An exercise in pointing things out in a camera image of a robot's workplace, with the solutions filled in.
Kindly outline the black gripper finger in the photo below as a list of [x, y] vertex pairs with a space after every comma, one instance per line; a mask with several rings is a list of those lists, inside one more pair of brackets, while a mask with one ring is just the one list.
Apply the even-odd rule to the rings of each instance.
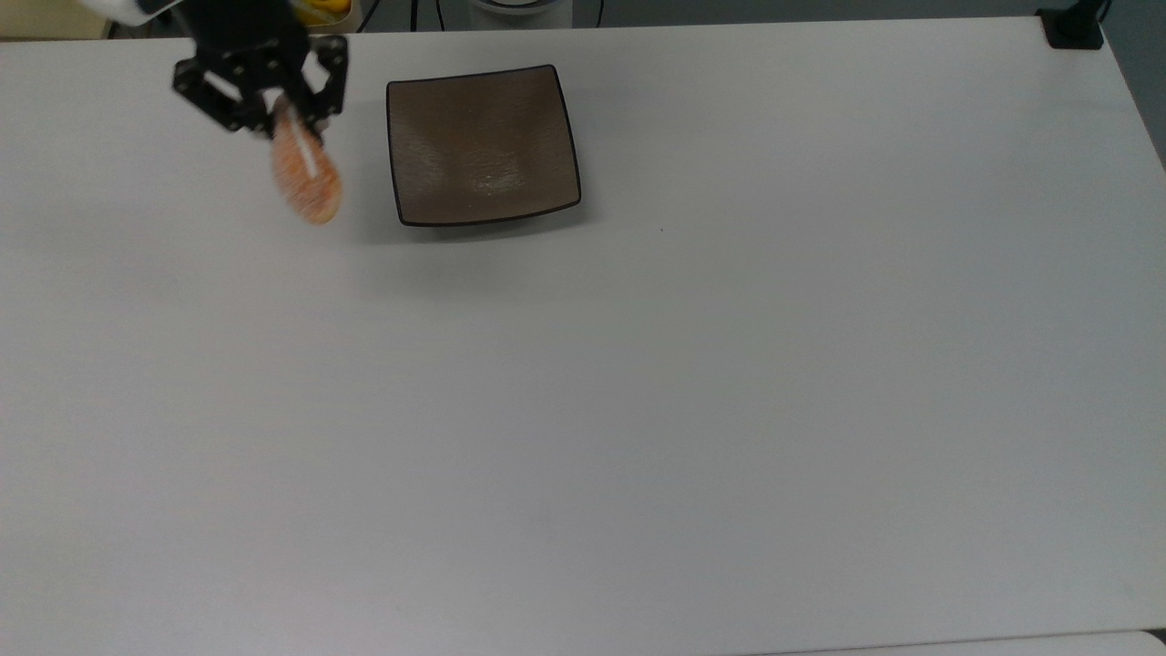
[[173, 70], [173, 90], [229, 132], [273, 134], [261, 89], [240, 58], [195, 55], [180, 61]]
[[[304, 75], [310, 57], [324, 72], [319, 90], [312, 90]], [[323, 137], [323, 124], [344, 110], [347, 68], [346, 36], [307, 36], [287, 52], [283, 96], [314, 137]]]

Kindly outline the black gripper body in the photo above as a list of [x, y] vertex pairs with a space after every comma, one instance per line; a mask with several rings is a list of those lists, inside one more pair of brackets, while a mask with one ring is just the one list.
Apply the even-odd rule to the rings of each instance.
[[188, 1], [187, 34], [204, 63], [265, 49], [302, 63], [310, 50], [307, 28], [287, 1]]

